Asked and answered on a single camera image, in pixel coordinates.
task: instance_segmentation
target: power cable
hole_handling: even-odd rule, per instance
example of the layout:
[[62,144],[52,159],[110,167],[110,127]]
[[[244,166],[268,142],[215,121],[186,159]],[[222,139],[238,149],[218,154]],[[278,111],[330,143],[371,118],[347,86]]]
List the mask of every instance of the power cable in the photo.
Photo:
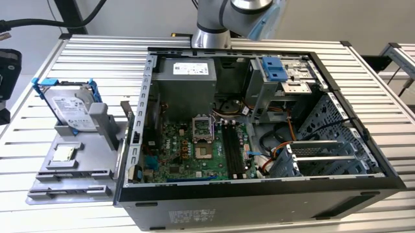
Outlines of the power cable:
[[51,7],[51,2],[49,2],[49,0],[47,0],[47,5],[48,5],[48,7],[49,7],[49,11],[51,11],[52,17],[53,17],[55,21],[58,21],[58,19],[56,19],[56,17],[55,17],[55,14],[53,14],[53,11],[52,11],[52,7]]
[[16,20],[9,20],[9,21],[0,20],[0,33],[12,30],[12,28],[31,26],[31,25],[47,25],[47,26],[63,27],[63,28],[82,28],[94,20],[98,12],[103,8],[106,1],[107,0],[100,0],[90,16],[79,24],[71,24],[71,23],[64,23],[64,22],[59,22],[53,20],[35,19],[35,18],[16,19]]

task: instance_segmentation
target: black hose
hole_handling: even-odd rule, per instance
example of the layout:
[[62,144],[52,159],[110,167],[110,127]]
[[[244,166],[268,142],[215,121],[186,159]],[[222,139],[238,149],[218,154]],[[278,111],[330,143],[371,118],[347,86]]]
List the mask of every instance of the black hose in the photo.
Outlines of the black hose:
[[70,23],[64,23],[64,22],[59,22],[53,20],[36,19],[36,18],[16,19],[16,20],[9,20],[9,21],[1,20],[0,21],[0,33],[12,30],[12,28],[31,26],[31,25],[47,25],[47,26],[55,26],[55,27],[63,27],[63,28],[82,28],[94,20],[106,1],[107,0],[100,0],[90,16],[86,18],[84,21],[82,21],[80,24],[70,24]]
[[276,139],[276,141],[279,143],[284,143],[287,142],[286,139],[276,133],[276,131],[287,124],[287,122],[280,122],[280,123],[276,123],[272,127],[272,130],[270,130],[268,132],[266,132],[263,134],[263,136],[259,138],[259,146],[271,154],[272,151],[271,151],[271,148],[270,147],[266,147],[264,145],[264,139],[267,137],[270,137],[271,135],[274,136],[274,138]]

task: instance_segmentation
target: computer chassis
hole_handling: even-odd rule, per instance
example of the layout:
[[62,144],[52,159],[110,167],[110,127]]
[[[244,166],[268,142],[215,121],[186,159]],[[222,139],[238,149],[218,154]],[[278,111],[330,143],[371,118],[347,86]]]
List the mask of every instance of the computer chassis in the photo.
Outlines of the computer chassis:
[[148,51],[115,192],[94,198],[142,230],[342,218],[406,188],[315,53]]

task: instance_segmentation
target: side panel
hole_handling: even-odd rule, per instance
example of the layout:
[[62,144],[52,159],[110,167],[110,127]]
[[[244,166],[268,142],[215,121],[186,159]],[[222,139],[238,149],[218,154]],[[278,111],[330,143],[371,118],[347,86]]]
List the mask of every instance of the side panel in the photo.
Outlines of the side panel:
[[187,229],[315,220],[330,210],[347,209],[334,218],[374,204],[392,191],[362,196],[359,191],[304,193],[192,200],[124,202],[128,215],[140,230]]

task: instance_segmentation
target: metal rail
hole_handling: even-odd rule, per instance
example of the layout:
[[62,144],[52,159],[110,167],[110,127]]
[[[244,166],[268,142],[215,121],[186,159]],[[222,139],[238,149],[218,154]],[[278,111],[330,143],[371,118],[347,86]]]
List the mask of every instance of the metal rail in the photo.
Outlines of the metal rail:
[[[134,38],[75,35],[59,41],[37,77],[80,81],[95,78],[108,113],[126,121],[122,100],[135,110],[147,47],[190,46],[188,38]],[[314,51],[342,88],[354,111],[406,182],[408,191],[375,203],[342,220],[291,225],[251,225],[191,229],[182,232],[390,232],[415,229],[415,117],[352,47],[339,42],[266,40],[232,41],[235,49]],[[140,232],[124,209],[111,202],[25,204],[27,190],[55,137],[55,118],[27,88],[12,109],[13,121],[0,128],[0,215],[5,232],[58,231]]]

